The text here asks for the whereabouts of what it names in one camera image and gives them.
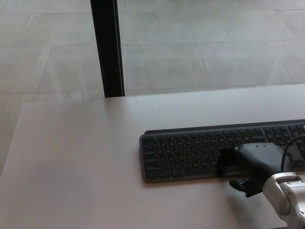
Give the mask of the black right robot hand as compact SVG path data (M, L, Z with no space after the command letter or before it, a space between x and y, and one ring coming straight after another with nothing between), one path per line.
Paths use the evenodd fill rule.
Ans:
M242 144L238 148L220 151L216 174L223 177L229 167L236 167L245 180L231 180L229 185L244 192L247 198L263 191L269 177L282 172L292 172L290 160L286 157L281 170L283 150L273 143Z

